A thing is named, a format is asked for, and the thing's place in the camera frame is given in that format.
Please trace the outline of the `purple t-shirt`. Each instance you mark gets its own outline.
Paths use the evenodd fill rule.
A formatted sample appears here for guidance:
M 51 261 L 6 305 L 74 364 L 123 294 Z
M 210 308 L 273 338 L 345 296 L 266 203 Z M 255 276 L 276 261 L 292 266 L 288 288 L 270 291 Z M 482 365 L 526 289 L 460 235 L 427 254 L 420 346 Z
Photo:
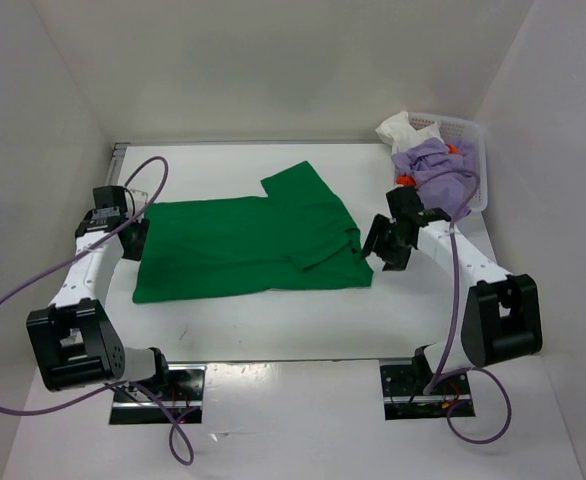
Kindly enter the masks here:
M 469 202 L 477 187 L 475 147 L 461 137 L 442 142 L 452 144 L 459 150 L 464 166 L 435 174 L 421 183 L 417 192 L 426 208 L 441 208 L 450 217 L 459 220 L 471 213 Z

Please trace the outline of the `green t-shirt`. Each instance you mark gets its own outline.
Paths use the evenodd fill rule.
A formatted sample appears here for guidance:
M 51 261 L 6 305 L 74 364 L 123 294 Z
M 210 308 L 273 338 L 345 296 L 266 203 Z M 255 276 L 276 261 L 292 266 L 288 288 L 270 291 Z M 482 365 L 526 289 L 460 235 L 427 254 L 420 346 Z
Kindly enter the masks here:
M 309 162 L 261 186 L 261 196 L 152 205 L 133 302 L 371 286 L 360 230 Z

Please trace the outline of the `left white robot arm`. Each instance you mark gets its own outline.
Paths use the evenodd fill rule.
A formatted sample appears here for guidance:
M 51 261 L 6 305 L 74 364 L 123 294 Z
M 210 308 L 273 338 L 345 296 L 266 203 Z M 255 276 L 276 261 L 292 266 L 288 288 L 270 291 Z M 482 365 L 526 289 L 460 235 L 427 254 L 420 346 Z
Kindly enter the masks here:
M 139 261 L 150 221 L 141 213 L 149 195 L 123 186 L 93 190 L 95 207 L 75 231 L 72 262 L 49 305 L 31 312 L 28 336 L 46 388 L 62 391 L 93 384 L 136 382 L 149 399 L 165 397 L 172 375 L 162 352 L 124 346 L 105 310 L 120 260 Z

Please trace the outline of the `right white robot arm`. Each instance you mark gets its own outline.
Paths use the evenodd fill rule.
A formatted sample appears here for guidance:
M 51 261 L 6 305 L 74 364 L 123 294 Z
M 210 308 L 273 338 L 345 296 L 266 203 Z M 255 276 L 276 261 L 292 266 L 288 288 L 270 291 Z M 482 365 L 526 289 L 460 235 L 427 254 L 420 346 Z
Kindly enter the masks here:
M 452 320 L 445 340 L 418 348 L 411 380 L 435 392 L 446 377 L 536 354 L 543 346 L 538 288 L 476 248 L 440 208 L 423 206 L 413 187 L 386 195 L 390 214 L 375 216 L 362 255 L 403 271 L 411 254 L 431 258 L 453 279 Z

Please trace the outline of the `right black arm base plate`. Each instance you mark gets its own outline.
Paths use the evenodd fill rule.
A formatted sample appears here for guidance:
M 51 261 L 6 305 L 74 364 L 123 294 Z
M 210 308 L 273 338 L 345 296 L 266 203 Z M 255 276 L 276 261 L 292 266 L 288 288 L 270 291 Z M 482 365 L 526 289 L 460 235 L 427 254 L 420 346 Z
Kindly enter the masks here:
M 408 358 L 379 363 L 385 419 L 421 420 L 474 417 L 471 389 L 464 374 L 441 381 L 428 395 Z

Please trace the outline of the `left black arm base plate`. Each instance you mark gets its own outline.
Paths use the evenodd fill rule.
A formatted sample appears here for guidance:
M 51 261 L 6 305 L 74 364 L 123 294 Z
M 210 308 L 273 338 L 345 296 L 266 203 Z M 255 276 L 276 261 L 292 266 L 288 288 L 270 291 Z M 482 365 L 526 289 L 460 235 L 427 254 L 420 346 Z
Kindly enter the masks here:
M 205 377 L 205 364 L 171 362 L 168 383 L 164 386 L 148 386 L 148 389 L 180 424 L 200 424 L 203 415 Z M 158 404 L 136 387 L 126 385 L 113 393 L 110 425 L 168 423 L 169 419 Z

